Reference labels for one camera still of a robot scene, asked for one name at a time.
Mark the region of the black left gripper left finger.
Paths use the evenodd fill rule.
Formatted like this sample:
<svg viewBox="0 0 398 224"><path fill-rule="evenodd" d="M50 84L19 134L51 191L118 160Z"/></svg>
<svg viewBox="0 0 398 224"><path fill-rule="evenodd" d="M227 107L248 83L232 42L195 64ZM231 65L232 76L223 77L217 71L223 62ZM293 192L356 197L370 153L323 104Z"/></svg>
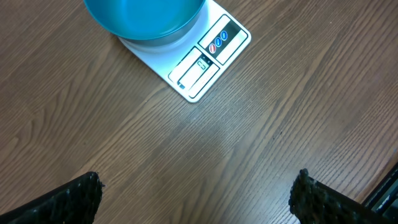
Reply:
<svg viewBox="0 0 398 224"><path fill-rule="evenodd" d="M1 215L1 223L87 223L95 220L104 184L96 172L76 179Z"/></svg>

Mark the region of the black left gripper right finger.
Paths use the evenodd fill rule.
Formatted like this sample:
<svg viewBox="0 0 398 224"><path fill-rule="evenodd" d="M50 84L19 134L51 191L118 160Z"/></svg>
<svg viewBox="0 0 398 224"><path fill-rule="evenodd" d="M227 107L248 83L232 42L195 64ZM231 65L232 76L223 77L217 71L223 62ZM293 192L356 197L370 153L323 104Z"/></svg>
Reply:
<svg viewBox="0 0 398 224"><path fill-rule="evenodd" d="M390 220L299 171L289 198L301 224L388 224Z"/></svg>

